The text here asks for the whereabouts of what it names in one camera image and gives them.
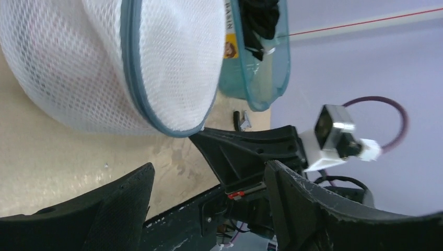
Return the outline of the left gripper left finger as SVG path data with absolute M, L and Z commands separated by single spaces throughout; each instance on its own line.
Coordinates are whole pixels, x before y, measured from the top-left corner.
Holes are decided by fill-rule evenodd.
M 1 218 L 1 250 L 138 250 L 155 170 L 127 175 L 34 214 Z

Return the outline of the blue-trimmed white mesh laundry bag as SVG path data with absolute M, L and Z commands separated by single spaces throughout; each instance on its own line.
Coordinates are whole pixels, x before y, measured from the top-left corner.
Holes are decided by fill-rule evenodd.
M 223 1 L 1 1 L 1 46 L 19 85 L 88 132 L 201 131 L 225 28 Z

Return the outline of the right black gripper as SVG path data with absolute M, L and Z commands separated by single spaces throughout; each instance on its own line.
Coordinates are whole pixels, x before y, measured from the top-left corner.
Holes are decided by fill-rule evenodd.
M 265 163 L 280 161 L 300 172 L 308 167 L 301 138 L 292 125 L 266 131 L 224 131 L 206 128 L 189 137 L 221 185 L 199 203 L 202 236 L 223 222 L 240 221 L 248 231 L 272 239 L 275 235 L 270 201 L 262 180 Z M 225 189 L 250 189 L 226 194 Z

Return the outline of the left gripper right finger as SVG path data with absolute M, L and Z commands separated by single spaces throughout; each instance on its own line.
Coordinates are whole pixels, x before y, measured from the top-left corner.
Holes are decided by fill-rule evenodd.
M 279 250 L 442 250 L 442 213 L 406 216 L 339 196 L 279 161 L 264 171 Z

